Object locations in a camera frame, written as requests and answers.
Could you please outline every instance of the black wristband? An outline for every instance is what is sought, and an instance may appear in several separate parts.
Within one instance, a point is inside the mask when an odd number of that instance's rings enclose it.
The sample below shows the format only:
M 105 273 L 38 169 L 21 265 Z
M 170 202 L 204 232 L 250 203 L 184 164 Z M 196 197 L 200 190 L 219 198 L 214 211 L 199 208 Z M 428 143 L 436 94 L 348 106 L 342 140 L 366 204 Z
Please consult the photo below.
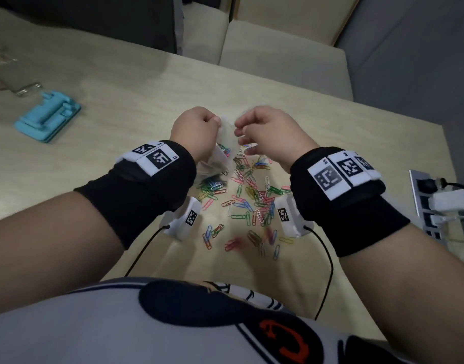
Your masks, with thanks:
M 291 191 L 298 211 L 305 220 L 323 227 L 338 257 L 375 244 L 410 222 L 381 197 L 386 187 L 380 180 L 359 185 L 333 201 L 327 198 L 308 168 L 342 150 L 316 148 L 291 166 Z
M 162 142 L 179 158 L 153 176 L 122 160 L 107 175 L 74 189 L 101 213 L 126 250 L 158 215 L 183 204 L 197 174 L 195 161 L 183 146 Z

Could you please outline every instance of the pile of paper clips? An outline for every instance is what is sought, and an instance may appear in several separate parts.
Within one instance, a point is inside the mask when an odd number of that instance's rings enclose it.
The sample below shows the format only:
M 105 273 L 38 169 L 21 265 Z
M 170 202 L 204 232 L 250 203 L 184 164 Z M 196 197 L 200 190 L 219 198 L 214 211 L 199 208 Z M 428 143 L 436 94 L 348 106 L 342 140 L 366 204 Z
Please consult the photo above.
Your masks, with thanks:
M 229 156 L 230 150 L 220 146 L 223 152 Z M 278 238 L 278 231 L 272 230 L 269 226 L 271 225 L 272 219 L 274 218 L 274 195 L 285 195 L 291 193 L 289 186 L 282 186 L 281 188 L 275 188 L 269 181 L 269 176 L 265 177 L 264 190 L 259 189 L 257 180 L 253 173 L 254 170 L 271 170 L 270 164 L 272 161 L 268 158 L 261 157 L 254 163 L 249 163 L 243 150 L 234 158 L 236 169 L 234 175 L 230 178 L 232 181 L 238 183 L 237 191 L 235 195 L 231 195 L 231 199 L 221 203 L 222 207 L 227 207 L 227 216 L 231 219 L 245 220 L 247 226 L 260 225 L 265 228 L 264 237 L 260 237 L 253 230 L 249 230 L 247 233 L 247 239 L 259 250 L 261 256 L 266 256 L 265 243 L 274 245 L 276 239 L 287 244 L 293 244 L 293 239 L 288 237 Z M 217 195 L 228 193 L 229 190 L 226 188 L 227 182 L 223 181 L 219 175 L 210 177 L 201 183 L 198 188 L 202 191 L 199 196 L 199 201 L 203 201 L 208 198 L 202 209 L 206 210 L 210 207 L 214 200 L 218 200 Z M 232 207 L 238 207 L 245 210 L 243 214 L 231 214 Z M 219 224 L 215 229 L 212 225 L 207 227 L 207 231 L 203 234 L 203 241 L 207 249 L 211 249 L 210 243 L 211 238 L 215 238 L 219 232 L 224 229 L 223 224 Z M 241 246 L 245 238 L 235 237 L 225 243 L 225 251 L 233 251 L 234 249 Z M 277 244 L 274 248 L 273 260 L 277 260 L 280 252 L 280 245 Z

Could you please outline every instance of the table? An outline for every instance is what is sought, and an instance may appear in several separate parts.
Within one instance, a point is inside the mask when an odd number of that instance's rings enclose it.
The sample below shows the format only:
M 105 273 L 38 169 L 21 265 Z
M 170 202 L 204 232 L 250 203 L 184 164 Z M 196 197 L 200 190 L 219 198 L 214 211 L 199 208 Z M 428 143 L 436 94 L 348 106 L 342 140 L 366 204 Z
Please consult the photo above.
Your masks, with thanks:
M 130 148 L 168 138 L 176 117 L 197 105 L 230 119 L 258 104 L 283 109 L 321 145 L 354 149 L 368 158 L 383 174 L 389 199 L 411 217 L 415 210 L 409 169 L 454 178 L 439 125 L 127 42 L 38 26 L 1 9 L 0 39 L 44 86 L 82 104 L 81 113 L 45 145 L 12 127 L 34 102 L 0 92 L 0 219 L 101 176 L 114 157 Z M 287 174 L 272 172 L 272 183 L 288 183 Z M 247 226 L 234 226 L 216 212 L 203 215 L 187 242 L 159 235 L 132 274 L 229 282 L 268 294 L 299 315 L 314 316 L 330 271 L 313 236 L 283 248 L 277 262 L 256 254 L 225 254 L 222 247 L 209 251 L 201 238 L 207 225 L 220 220 L 226 226 L 224 237 Z M 159 220 L 106 278 L 124 274 Z M 362 234 L 361 229 L 352 232 Z M 338 259 L 333 259 L 335 273 L 319 321 L 382 338 Z

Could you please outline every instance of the hand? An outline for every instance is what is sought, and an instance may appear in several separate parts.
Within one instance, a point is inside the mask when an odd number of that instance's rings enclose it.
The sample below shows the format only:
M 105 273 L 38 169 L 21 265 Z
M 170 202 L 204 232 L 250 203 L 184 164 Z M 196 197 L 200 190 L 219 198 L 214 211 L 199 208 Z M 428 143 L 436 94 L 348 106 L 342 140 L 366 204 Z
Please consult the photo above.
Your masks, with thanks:
M 182 113 L 171 128 L 170 140 L 181 144 L 195 163 L 207 160 L 217 143 L 220 118 L 205 107 L 193 107 Z
M 264 154 L 279 162 L 288 173 L 298 158 L 319 147 L 290 115 L 270 106 L 254 107 L 239 117 L 235 126 L 239 144 L 257 143 L 246 149 L 245 154 Z

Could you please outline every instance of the person's left hand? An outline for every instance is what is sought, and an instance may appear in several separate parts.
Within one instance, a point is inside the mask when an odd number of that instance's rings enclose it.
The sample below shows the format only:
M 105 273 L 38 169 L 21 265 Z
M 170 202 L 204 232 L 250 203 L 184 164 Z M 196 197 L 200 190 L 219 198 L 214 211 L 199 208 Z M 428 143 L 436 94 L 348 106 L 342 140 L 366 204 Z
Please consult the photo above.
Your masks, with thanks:
M 193 107 L 176 119 L 170 140 L 184 146 L 195 163 L 206 161 L 217 143 L 220 124 L 220 118 L 205 107 Z

